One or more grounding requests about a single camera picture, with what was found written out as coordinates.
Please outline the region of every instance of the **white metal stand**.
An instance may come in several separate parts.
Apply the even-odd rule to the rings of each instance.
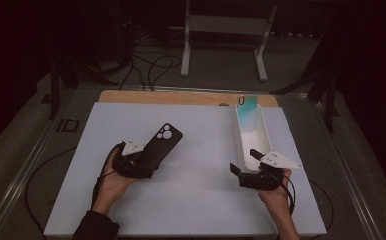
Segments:
[[[261,45],[255,49],[254,54],[258,67],[259,80],[266,81],[268,77],[264,61],[262,60],[262,54],[270,34],[276,11],[277,5],[273,5],[267,19],[191,15],[190,0],[186,0],[185,38],[181,76],[187,77],[189,75],[191,31],[236,33],[262,36]]]

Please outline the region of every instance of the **black sleeve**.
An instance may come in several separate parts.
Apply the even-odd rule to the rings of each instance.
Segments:
[[[73,240],[113,240],[118,234],[119,224],[103,214],[87,211],[74,233]]]

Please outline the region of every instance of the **white tabletop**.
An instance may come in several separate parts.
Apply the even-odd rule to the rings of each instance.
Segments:
[[[281,108],[263,108],[274,148],[302,163]],[[133,137],[144,145],[164,124],[183,138],[152,179],[134,183],[112,208],[121,236],[255,236],[277,230],[255,190],[239,187],[233,107],[96,103],[47,223],[45,235],[72,235],[91,205],[104,160]],[[293,220],[301,235],[326,232],[304,170],[293,170]]]

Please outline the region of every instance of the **person's left hand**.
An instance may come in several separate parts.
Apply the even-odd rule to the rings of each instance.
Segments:
[[[137,179],[126,178],[119,175],[112,168],[112,163],[117,154],[120,154],[121,150],[119,148],[115,149],[106,164],[105,171],[101,179],[99,192],[97,194],[97,199],[94,202],[92,210],[104,215],[108,215],[112,205],[120,199],[128,187],[135,182]]]

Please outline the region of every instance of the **floor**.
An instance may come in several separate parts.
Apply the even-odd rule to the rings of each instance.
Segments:
[[[318,44],[308,38],[271,37],[264,52],[269,79],[260,82],[249,45],[221,47],[196,41],[189,76],[181,77],[179,65],[165,72],[165,68],[151,68],[150,63],[141,60],[153,62],[163,56],[157,52],[181,57],[180,45],[152,43],[145,39],[135,49],[139,56],[134,58],[136,67],[123,85],[107,87],[83,78],[78,89],[62,87],[61,109],[54,121],[48,119],[50,105],[41,103],[49,93],[50,76],[38,83],[37,94],[0,136],[0,239],[41,238],[26,202],[44,228],[91,107],[103,90],[144,88],[268,94],[298,80]],[[166,58],[156,64],[176,65],[176,61],[174,57]],[[103,66],[112,66],[112,62],[104,62]],[[129,70],[126,68],[109,79],[122,83]],[[148,76],[153,82],[163,72],[154,84],[147,84]],[[348,111],[342,94],[336,94],[338,115],[333,119],[335,132],[331,134],[321,121],[321,104],[306,99],[310,86],[278,96],[277,100],[286,114],[307,174],[315,182],[311,186],[328,227],[327,235],[318,238],[386,239],[386,179],[377,159]],[[61,119],[79,121],[77,131],[58,131]],[[274,236],[253,238],[275,239]],[[226,236],[212,239],[226,239]]]

